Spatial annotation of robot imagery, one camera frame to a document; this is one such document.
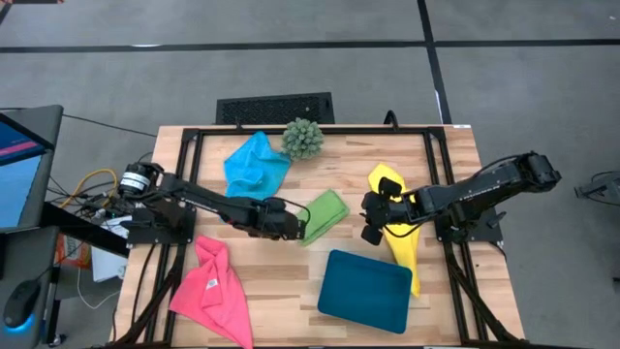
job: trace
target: black floor stripe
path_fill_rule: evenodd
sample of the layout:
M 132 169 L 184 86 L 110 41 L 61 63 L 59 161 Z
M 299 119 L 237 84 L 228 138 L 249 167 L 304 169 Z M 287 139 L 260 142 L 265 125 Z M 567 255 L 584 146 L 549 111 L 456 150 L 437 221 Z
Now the black floor stripe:
M 158 46 L 74 46 L 74 47 L 10 47 L 0 53 L 91 53 L 91 52 L 168 52 L 304 48 L 423 48 L 423 41 L 342 41 L 243 44 L 180 44 Z
M 418 0 L 419 17 L 422 23 L 422 30 L 424 31 L 424 41 L 427 43 L 426 52 L 428 53 L 428 63 L 430 64 L 431 76 L 433 78 L 433 85 L 435 86 L 435 93 L 437 101 L 439 103 L 439 114 L 444 124 L 452 124 L 452 116 L 450 115 L 450 108 L 448 107 L 448 98 L 446 97 L 446 88 L 444 87 L 444 79 L 442 78 L 442 70 L 439 66 L 439 57 L 437 56 L 437 49 L 435 49 L 433 39 L 433 31 L 430 26 L 430 17 L 428 15 L 428 9 L 426 8 L 425 0 Z
M 11 9 L 10 4 L 4 4 L 4 7 L 2 8 L 2 10 L 0 10 L 0 25 L 2 25 L 2 21 L 4 20 L 4 18 L 7 17 L 7 14 L 9 13 L 10 9 Z
M 436 48 L 538 48 L 616 46 L 620 39 L 437 41 Z

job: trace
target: pink towel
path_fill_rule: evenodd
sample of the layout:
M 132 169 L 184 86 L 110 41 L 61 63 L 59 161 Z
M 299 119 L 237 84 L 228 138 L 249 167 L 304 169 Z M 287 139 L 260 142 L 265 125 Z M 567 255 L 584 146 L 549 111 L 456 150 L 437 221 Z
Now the pink towel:
M 252 327 L 245 294 L 229 265 L 226 244 L 213 238 L 196 240 L 199 267 L 181 282 L 170 310 L 185 315 L 244 349 L 252 349 Z

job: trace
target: black grate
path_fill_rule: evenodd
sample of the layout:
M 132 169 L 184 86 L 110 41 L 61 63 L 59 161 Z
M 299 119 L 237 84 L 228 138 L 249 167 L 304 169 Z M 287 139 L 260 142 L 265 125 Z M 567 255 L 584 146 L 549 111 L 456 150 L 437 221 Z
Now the black grate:
M 277 125 L 297 117 L 333 124 L 331 93 L 218 100 L 215 120 L 218 125 Z

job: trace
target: green plant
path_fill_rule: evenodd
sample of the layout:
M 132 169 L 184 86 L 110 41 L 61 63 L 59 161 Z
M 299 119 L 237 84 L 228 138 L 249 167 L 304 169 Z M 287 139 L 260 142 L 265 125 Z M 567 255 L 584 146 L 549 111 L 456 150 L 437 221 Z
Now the green plant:
M 291 160 L 310 159 L 321 152 L 323 132 L 316 122 L 297 118 L 287 124 L 287 130 L 282 137 L 282 152 L 288 154 Z

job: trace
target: computer mouse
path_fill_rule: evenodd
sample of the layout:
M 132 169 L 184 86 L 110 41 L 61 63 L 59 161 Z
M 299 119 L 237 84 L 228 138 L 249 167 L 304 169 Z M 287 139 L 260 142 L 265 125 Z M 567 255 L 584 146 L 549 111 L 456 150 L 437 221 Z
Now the computer mouse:
M 4 324 L 7 328 L 14 329 L 23 325 L 37 303 L 37 297 L 41 292 L 39 280 L 26 280 L 21 282 L 4 305 Z

